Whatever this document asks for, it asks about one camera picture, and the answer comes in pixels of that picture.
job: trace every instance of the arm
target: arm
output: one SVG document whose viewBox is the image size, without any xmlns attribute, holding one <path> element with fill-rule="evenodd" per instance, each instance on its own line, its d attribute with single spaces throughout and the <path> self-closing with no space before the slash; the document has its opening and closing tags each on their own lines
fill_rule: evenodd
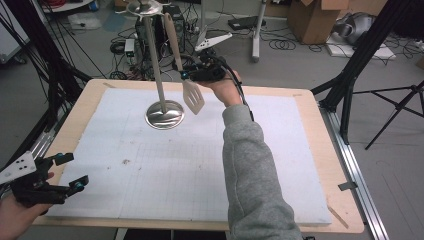
<svg viewBox="0 0 424 240">
<path fill-rule="evenodd" d="M 234 239 L 302 239 L 292 208 L 284 201 L 272 153 L 259 124 L 230 80 L 202 83 L 214 90 L 223 113 L 223 161 L 228 222 Z"/>
<path fill-rule="evenodd" d="M 32 222 L 51 204 L 37 204 L 26 208 L 18 203 L 13 195 L 0 200 L 0 240 L 18 239 Z"/>
</svg>

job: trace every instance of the tripod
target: tripod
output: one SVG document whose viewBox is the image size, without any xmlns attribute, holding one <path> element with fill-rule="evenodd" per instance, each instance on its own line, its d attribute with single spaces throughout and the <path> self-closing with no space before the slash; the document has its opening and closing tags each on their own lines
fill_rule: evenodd
<svg viewBox="0 0 424 240">
<path fill-rule="evenodd" d="M 413 113 L 415 115 L 418 115 L 422 118 L 424 118 L 424 97 L 423 97 L 423 86 L 424 86 L 424 80 L 418 84 L 418 86 L 416 85 L 412 85 L 409 87 L 399 87 L 399 88 L 387 88 L 387 89 L 377 89 L 377 90 L 369 90 L 369 91 L 362 91 L 362 92 L 354 92 L 353 94 L 362 94 L 362 93 L 372 93 L 374 95 L 376 95 L 377 97 L 393 104 L 395 106 L 395 110 L 396 112 L 389 118 L 389 120 L 386 122 L 386 124 L 384 124 L 383 128 L 377 133 L 377 135 L 371 140 L 371 142 L 368 144 L 368 146 L 365 147 L 366 150 L 368 150 L 371 145 L 377 140 L 377 138 L 384 132 L 384 130 L 389 126 L 389 124 L 395 119 L 395 117 L 400 113 L 400 111 L 402 110 L 406 110 L 410 113 Z M 397 91 L 397 90 L 407 90 L 410 89 L 411 92 L 406 95 L 405 98 L 403 98 L 399 103 L 379 94 L 379 92 L 388 92 L 388 91 Z M 416 95 L 416 94 L 420 95 L 420 100 L 421 100 L 421 109 L 422 109 L 422 113 L 419 113 L 417 111 L 414 111 L 408 107 L 406 107 L 406 104 L 408 104 L 408 102 Z"/>
</svg>

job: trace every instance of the robotic hand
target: robotic hand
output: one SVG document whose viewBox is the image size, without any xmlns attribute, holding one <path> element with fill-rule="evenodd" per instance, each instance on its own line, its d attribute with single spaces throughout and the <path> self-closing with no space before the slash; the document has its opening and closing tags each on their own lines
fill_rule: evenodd
<svg viewBox="0 0 424 240">
<path fill-rule="evenodd" d="M 31 152 L 26 152 L 0 173 L 2 192 L 10 187 L 16 200 L 26 207 L 38 203 L 63 204 L 66 198 L 84 190 L 88 176 L 70 182 L 69 186 L 55 186 L 47 182 L 48 171 L 53 161 L 59 166 L 73 159 L 72 153 L 59 153 L 33 161 Z"/>
</svg>

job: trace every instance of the circular metal base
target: circular metal base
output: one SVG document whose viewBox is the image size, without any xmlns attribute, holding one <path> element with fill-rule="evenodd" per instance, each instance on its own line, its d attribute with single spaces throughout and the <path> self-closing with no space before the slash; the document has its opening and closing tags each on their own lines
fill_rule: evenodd
<svg viewBox="0 0 424 240">
<path fill-rule="evenodd" d="M 146 112 L 146 122 L 155 129 L 171 129 L 180 124 L 184 119 L 183 107 L 174 101 L 165 100 L 167 112 L 162 112 L 160 102 L 152 104 Z"/>
</svg>

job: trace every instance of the human hand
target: human hand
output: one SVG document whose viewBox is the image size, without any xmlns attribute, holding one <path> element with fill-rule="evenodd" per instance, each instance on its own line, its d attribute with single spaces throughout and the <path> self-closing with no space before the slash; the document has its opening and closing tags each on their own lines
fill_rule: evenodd
<svg viewBox="0 0 424 240">
<path fill-rule="evenodd" d="M 27 208 L 10 194 L 0 200 L 0 240 L 14 240 L 22 235 L 34 220 L 47 211 L 52 204 L 36 204 Z"/>
<path fill-rule="evenodd" d="M 238 79 L 240 76 L 236 71 L 234 74 Z M 225 75 L 223 80 L 216 82 L 197 82 L 199 85 L 210 88 L 215 93 L 215 96 L 224 103 L 226 107 L 242 104 L 240 93 L 238 92 L 236 86 L 234 85 L 233 80 L 230 75 Z"/>
</svg>

